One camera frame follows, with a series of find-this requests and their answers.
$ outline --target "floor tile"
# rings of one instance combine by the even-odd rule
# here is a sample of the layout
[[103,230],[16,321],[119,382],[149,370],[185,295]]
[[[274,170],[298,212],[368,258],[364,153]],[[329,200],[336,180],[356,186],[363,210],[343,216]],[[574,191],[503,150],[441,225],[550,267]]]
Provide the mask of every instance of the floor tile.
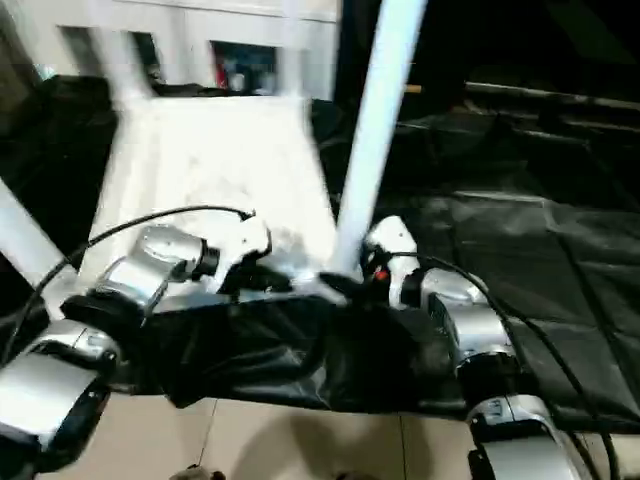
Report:
[[465,423],[403,415],[402,427],[406,480],[471,479],[473,440]]
[[229,480],[402,480],[399,417],[220,400],[202,464]]
[[214,400],[178,410],[163,397],[113,395],[84,452],[44,480],[167,480],[197,463]]

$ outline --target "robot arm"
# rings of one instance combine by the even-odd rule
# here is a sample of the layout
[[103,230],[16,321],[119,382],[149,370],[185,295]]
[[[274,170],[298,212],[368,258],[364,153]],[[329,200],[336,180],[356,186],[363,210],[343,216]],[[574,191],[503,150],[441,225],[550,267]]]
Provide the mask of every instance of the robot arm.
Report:
[[140,329],[169,283],[206,275],[215,293],[231,267],[269,248],[255,217],[216,245],[171,226],[143,229],[93,288],[67,299],[64,320],[0,371],[0,480],[32,478],[80,456],[113,372],[135,356]]
[[416,243],[398,217],[367,238],[363,270],[373,291],[394,308],[421,308],[448,331],[455,374],[469,407],[476,445],[469,454],[474,480],[577,480],[537,384],[525,371],[498,314],[482,292],[455,272],[423,268]]

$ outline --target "black cable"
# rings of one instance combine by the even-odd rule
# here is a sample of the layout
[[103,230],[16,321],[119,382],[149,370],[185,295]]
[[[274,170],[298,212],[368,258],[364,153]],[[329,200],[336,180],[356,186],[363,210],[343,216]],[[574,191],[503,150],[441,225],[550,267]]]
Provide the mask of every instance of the black cable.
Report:
[[22,313],[16,320],[16,324],[13,327],[13,331],[11,332],[11,335],[9,336],[7,344],[5,345],[5,349],[2,354],[2,361],[0,362],[0,368],[4,367],[9,362],[9,359],[11,358],[11,351],[13,350],[13,346],[15,345],[16,339],[18,338],[18,334],[20,333],[20,328],[22,328],[22,325],[27,320],[27,317],[29,316],[31,309],[35,306],[36,302],[38,301],[38,298],[40,297],[40,295],[42,295],[42,292],[47,287],[47,285],[51,282],[51,280],[55,278],[56,275],[58,275],[62,271],[64,267],[66,267],[67,265],[70,265],[73,261],[80,259],[80,257],[91,247],[111,237],[112,235],[115,235],[116,233],[120,233],[123,230],[126,230],[131,227],[135,227],[136,225],[140,225],[150,220],[155,220],[157,218],[168,217],[170,215],[175,215],[177,213],[196,212],[201,210],[213,210],[213,211],[219,211],[219,212],[235,213],[242,220],[246,220],[247,218],[255,215],[255,213],[249,214],[242,210],[238,210],[236,208],[231,208],[231,207],[222,207],[217,205],[192,205],[189,207],[179,207],[179,208],[172,208],[170,210],[163,210],[161,212],[151,213],[149,215],[144,215],[142,217],[134,218],[133,220],[117,225],[113,228],[110,228],[109,230],[102,232],[100,235],[93,237],[92,239],[87,241],[85,244],[76,248],[73,252],[71,252],[69,256],[61,260],[55,267],[49,270],[49,272],[44,276],[44,278],[40,281],[40,283],[38,283],[38,285],[33,289],[33,293],[27,300],[27,303],[25,304],[22,310]]
[[[389,254],[389,256],[390,257],[413,257],[413,258],[417,258],[418,260],[421,260],[421,261],[424,261],[424,262],[430,262],[431,264],[438,265],[439,267],[441,267],[443,269],[456,272],[458,275],[463,277],[465,280],[467,280],[470,283],[472,283],[485,296],[485,298],[489,302],[489,305],[496,311],[496,313],[500,317],[500,321],[501,321],[501,323],[502,323],[507,335],[511,339],[511,342],[513,344],[513,348],[514,348],[518,358],[520,358],[521,361],[526,362],[526,356],[524,355],[524,349],[522,348],[522,344],[517,339],[517,337],[514,335],[512,324],[511,324],[511,319],[509,318],[509,315],[507,315],[507,313],[505,311],[505,308],[502,306],[502,304],[506,305],[506,303],[504,301],[501,302],[501,301],[496,300],[489,293],[489,290],[487,289],[486,286],[484,286],[484,284],[481,281],[479,281],[477,278],[475,278],[469,272],[467,272],[466,270],[458,267],[457,265],[454,265],[453,263],[447,262],[446,260],[442,260],[442,259],[437,258],[437,257],[431,257],[431,256],[428,256],[428,255],[421,255],[421,254],[416,253],[416,252],[398,252],[398,253]],[[506,306],[508,307],[509,310],[511,310],[512,312],[516,313],[513,308],[509,307],[508,305],[506,305]],[[518,320],[520,320],[525,326],[527,326],[535,334],[535,336],[544,344],[545,348],[549,351],[549,353],[551,354],[551,356],[553,357],[555,362],[560,367],[560,370],[562,370],[562,373],[564,373],[564,375],[567,377],[567,380],[569,380],[569,383],[571,384],[571,386],[573,387],[575,392],[578,394],[578,397],[581,399],[581,401],[582,401],[582,403],[583,403],[583,405],[585,407],[585,410],[587,411],[587,413],[591,417],[591,420],[593,421],[593,424],[595,425],[596,430],[598,431],[598,434],[602,438],[602,443],[604,444],[604,448],[605,448],[605,450],[607,452],[607,457],[609,459],[610,480],[620,480],[620,470],[618,468],[618,456],[617,456],[615,448],[613,446],[613,441],[611,440],[611,435],[609,434],[609,432],[605,428],[595,404],[593,403],[591,398],[585,392],[584,387],[582,386],[582,384],[580,383],[580,381],[578,380],[576,375],[573,373],[573,371],[571,370],[569,365],[567,365],[567,363],[564,361],[564,359],[562,358],[562,355],[560,354],[558,349],[551,342],[551,340],[549,340],[549,337],[547,336],[547,334],[538,325],[536,325],[535,323],[533,323],[531,320],[529,320],[528,318],[524,317],[523,315],[519,315],[519,314],[516,313],[513,316],[515,318],[517,318]],[[535,372],[533,371],[533,369],[531,367],[529,367],[529,370],[531,371],[532,374],[535,375]],[[571,439],[571,441],[572,441],[572,443],[574,443],[574,445],[576,445],[576,444],[582,445],[577,438]],[[578,449],[578,453],[582,457],[583,461],[585,461],[585,463],[587,464],[587,467],[589,468],[589,470],[591,471],[592,467],[595,470],[595,466],[593,465],[593,460],[591,459],[591,457],[586,452],[586,449],[585,448],[577,448],[577,449]]]

